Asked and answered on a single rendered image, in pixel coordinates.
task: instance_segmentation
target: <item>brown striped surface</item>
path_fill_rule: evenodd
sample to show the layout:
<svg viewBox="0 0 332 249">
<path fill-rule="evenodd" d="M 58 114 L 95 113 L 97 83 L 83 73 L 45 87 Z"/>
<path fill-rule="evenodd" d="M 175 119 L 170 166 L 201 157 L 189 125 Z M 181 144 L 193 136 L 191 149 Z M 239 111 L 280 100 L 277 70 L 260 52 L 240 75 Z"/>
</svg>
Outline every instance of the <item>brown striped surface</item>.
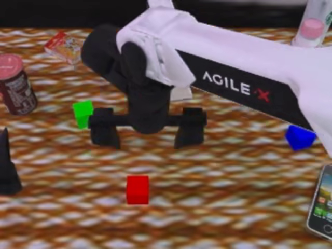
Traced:
<svg viewBox="0 0 332 249">
<path fill-rule="evenodd" d="M 294 30 L 239 29 L 289 43 Z M 0 52 L 17 53 L 39 99 L 38 109 L 14 117 L 0 105 L 11 154 L 24 185 L 0 199 L 0 249 L 327 249 L 305 231 L 321 166 L 319 141 L 293 152 L 287 124 L 194 90 L 209 123 L 202 146 L 174 150 L 175 128 L 141 135 L 121 128 L 122 150 L 92 146 L 77 128 L 72 104 L 126 111 L 126 98 L 83 65 L 72 68 L 44 54 L 49 31 L 0 30 Z M 84 39 L 89 30 L 68 30 Z M 328 41 L 332 44 L 332 33 Z M 125 204 L 126 176 L 150 177 L 149 206 Z"/>
</svg>

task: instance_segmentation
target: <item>smartphone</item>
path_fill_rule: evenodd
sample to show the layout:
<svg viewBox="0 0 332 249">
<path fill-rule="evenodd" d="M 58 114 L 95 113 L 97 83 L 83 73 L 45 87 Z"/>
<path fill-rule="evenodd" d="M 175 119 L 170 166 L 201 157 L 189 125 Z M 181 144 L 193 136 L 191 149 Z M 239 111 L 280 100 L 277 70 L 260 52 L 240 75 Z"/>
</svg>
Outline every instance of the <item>smartphone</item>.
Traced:
<svg viewBox="0 0 332 249">
<path fill-rule="evenodd" d="M 307 229 L 332 241 L 332 164 L 322 168 L 311 203 Z"/>
</svg>

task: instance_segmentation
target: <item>red and yellow package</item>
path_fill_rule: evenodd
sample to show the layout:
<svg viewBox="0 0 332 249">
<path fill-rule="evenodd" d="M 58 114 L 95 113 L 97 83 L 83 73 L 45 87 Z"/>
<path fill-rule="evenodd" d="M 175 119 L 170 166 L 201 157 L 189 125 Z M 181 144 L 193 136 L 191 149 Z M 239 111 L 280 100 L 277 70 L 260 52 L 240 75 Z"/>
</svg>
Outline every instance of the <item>red and yellow package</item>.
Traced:
<svg viewBox="0 0 332 249">
<path fill-rule="evenodd" d="M 44 49 L 48 54 L 74 65 L 80 61 L 82 43 L 64 32 L 49 40 Z"/>
</svg>

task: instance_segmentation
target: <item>phone screen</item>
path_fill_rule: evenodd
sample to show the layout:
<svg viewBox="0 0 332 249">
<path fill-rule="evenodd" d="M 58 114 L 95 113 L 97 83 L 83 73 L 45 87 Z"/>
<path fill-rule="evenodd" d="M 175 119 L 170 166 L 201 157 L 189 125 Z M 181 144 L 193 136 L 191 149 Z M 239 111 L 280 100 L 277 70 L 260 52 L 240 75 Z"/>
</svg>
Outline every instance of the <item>phone screen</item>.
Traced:
<svg viewBox="0 0 332 249">
<path fill-rule="evenodd" d="M 332 165 L 323 168 L 308 219 L 309 228 L 332 237 Z"/>
</svg>

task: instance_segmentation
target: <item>can lid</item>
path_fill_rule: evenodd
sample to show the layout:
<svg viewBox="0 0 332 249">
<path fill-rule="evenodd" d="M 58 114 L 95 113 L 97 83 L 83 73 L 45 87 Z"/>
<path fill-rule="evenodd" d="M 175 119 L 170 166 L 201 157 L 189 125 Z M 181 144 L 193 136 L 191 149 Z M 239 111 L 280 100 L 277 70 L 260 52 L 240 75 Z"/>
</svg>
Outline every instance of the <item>can lid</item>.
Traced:
<svg viewBox="0 0 332 249">
<path fill-rule="evenodd" d="M 300 33 L 307 39 L 317 39 L 324 31 L 324 23 L 316 18 L 306 19 L 300 29 Z"/>
<path fill-rule="evenodd" d="M 16 54 L 0 54 L 0 80 L 10 79 L 23 70 L 22 59 Z"/>
</svg>

